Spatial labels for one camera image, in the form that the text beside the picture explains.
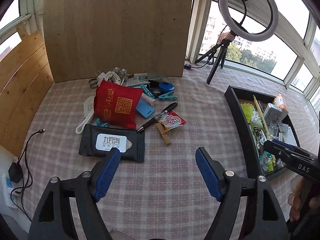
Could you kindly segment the person right hand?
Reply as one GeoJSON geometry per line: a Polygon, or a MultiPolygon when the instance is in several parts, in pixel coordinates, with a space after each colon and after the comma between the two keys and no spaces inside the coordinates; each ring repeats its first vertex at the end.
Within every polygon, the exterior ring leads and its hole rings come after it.
{"type": "Polygon", "coordinates": [[[304,178],[300,175],[297,175],[295,178],[291,180],[290,189],[291,193],[288,196],[288,204],[291,206],[289,213],[289,220],[291,222],[299,220],[300,210],[301,210],[301,199],[300,195],[304,188],[303,186],[304,178]]]}

